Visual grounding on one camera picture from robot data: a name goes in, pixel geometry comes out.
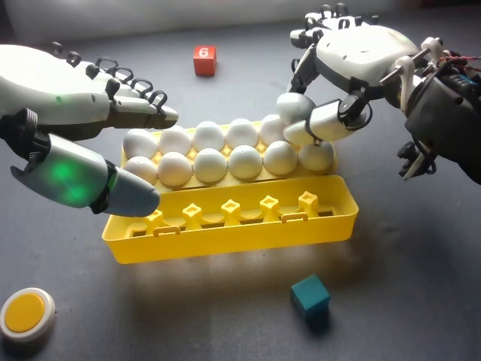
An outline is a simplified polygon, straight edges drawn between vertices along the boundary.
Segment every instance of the red block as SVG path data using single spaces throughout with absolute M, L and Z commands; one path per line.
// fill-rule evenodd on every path
M 217 56 L 216 47 L 201 45 L 194 51 L 195 75 L 213 77 L 216 73 Z

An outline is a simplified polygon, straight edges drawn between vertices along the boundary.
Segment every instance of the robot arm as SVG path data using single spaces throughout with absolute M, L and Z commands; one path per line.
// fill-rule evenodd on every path
M 400 171 L 404 179 L 436 172 L 434 159 L 443 156 L 481 184 L 475 139 L 481 131 L 481 78 L 466 59 L 449 58 L 440 39 L 426 39 L 419 51 L 401 33 L 378 26 L 377 17 L 370 23 L 350 17 L 343 4 L 335 11 L 324 5 L 319 14 L 306 16 L 305 25 L 291 32 L 291 42 L 307 50 L 293 61 L 288 93 L 277 100 L 288 141 L 345 138 L 369 124 L 369 102 L 385 98 L 404 112 L 413 136 L 398 152 L 407 160 Z M 348 96 L 316 106 L 304 93 L 319 75 Z
M 61 53 L 57 44 L 54 53 Z M 73 141 L 94 138 L 103 128 L 156 128 L 175 124 L 148 80 L 28 47 L 0 46 L 0 138 L 28 161 L 12 175 L 36 193 L 74 208 L 90 207 L 125 217 L 145 217 L 160 195 L 145 180 L 116 167 Z

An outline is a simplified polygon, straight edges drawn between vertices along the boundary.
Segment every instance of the background wall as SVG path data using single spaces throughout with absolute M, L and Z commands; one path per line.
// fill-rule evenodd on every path
M 340 2 L 326 1 L 334 5 Z M 352 14 L 397 11 L 418 0 L 345 0 Z M 99 38 L 172 29 L 301 20 L 320 0 L 5 0 L 17 40 Z

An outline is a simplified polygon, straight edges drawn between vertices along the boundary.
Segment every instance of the teal cube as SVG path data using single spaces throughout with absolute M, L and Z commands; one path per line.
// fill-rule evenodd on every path
M 331 300 L 329 292 L 316 275 L 311 275 L 292 286 L 291 297 L 304 319 L 326 312 Z

